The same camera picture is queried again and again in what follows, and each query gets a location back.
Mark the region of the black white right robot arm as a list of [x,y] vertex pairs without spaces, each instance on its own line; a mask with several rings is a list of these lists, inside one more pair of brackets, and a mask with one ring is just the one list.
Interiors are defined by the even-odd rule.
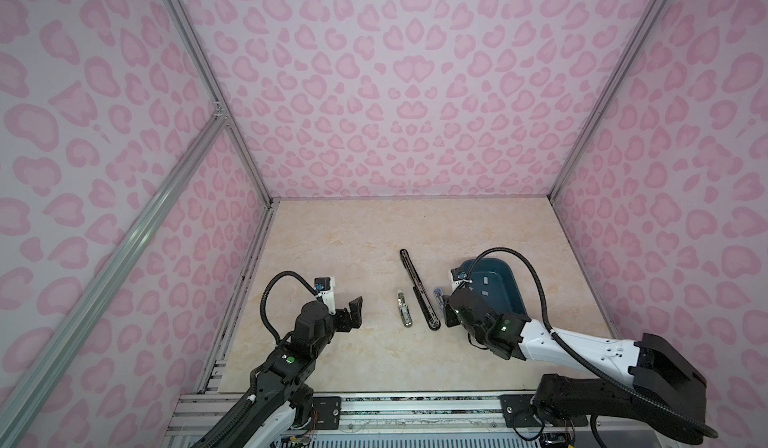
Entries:
[[543,420],[632,419],[688,445],[718,436],[706,423],[705,377],[659,335],[609,339],[555,328],[524,314],[496,311],[467,285],[446,297],[445,315],[448,326],[462,326],[501,359],[588,373],[586,379],[542,376],[531,406]]

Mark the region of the light blue mini stapler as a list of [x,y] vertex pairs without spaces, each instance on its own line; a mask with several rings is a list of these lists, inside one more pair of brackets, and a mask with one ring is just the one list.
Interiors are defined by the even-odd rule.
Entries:
[[445,318],[447,302],[446,302],[444,291],[440,287],[437,287],[433,290],[433,295],[434,295],[435,301],[437,302],[440,316],[442,318]]

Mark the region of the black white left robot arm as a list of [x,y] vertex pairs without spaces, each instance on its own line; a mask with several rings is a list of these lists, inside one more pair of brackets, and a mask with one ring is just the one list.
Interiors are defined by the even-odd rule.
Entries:
[[195,445],[269,447],[290,428],[305,427],[314,395],[306,380],[336,333],[361,327],[362,308],[361,296],[335,312],[321,301],[305,304],[294,329],[251,371],[246,392]]

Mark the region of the black long stapler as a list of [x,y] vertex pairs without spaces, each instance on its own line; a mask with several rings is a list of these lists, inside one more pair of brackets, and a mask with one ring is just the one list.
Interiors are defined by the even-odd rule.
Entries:
[[439,330],[441,328],[440,319],[435,309],[433,308],[429,297],[427,296],[423,282],[415,268],[415,265],[413,264],[408,250],[400,249],[399,256],[404,268],[406,269],[406,272],[411,278],[414,294],[416,296],[421,312],[425,318],[427,326],[432,331]]

